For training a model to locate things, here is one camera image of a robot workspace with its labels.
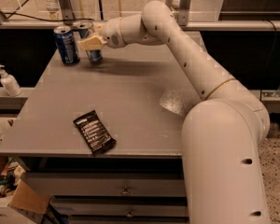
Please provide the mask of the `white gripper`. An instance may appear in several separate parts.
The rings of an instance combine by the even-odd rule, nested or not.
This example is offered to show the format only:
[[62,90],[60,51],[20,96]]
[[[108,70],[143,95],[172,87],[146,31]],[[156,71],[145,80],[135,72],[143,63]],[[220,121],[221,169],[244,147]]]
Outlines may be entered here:
[[78,40],[78,46],[83,50],[99,50],[107,44],[110,48],[118,49],[125,46],[122,38],[121,18],[115,18],[107,21],[105,24],[94,25],[94,31],[102,35],[93,35]]

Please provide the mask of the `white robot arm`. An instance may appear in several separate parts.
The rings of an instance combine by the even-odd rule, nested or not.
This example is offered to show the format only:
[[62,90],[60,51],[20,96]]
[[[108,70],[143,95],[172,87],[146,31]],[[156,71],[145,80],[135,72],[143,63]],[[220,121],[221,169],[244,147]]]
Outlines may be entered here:
[[165,44],[201,101],[186,115],[182,163],[190,224],[272,224],[259,163],[270,129],[264,104],[203,50],[160,1],[79,40],[84,50]]

